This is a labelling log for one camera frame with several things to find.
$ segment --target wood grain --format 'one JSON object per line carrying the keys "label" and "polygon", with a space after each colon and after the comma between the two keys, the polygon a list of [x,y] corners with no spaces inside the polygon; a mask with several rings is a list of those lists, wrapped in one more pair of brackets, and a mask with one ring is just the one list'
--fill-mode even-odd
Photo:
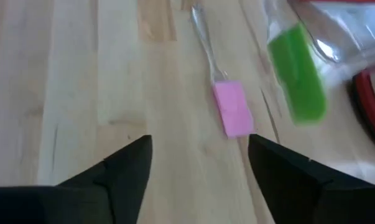
{"label": "wood grain", "polygon": [[176,40],[170,0],[137,0],[140,36],[144,40]]}
{"label": "wood grain", "polygon": [[35,182],[51,1],[6,1],[0,29],[0,184]]}
{"label": "wood grain", "polygon": [[[139,223],[273,223],[248,139],[223,134],[194,2],[0,0],[0,185],[58,184],[151,134]],[[261,1],[201,2],[256,132],[375,183],[375,145],[346,93],[351,74],[325,82],[321,123],[296,126],[267,55]]]}

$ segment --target black object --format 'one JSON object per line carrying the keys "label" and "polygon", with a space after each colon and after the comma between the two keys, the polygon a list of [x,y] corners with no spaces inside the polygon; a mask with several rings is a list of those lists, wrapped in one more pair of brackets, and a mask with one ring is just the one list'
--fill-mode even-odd
{"label": "black object", "polygon": [[56,187],[0,187],[0,223],[135,224],[151,158],[143,136]]}
{"label": "black object", "polygon": [[258,136],[249,160],[277,224],[375,223],[375,185]]}

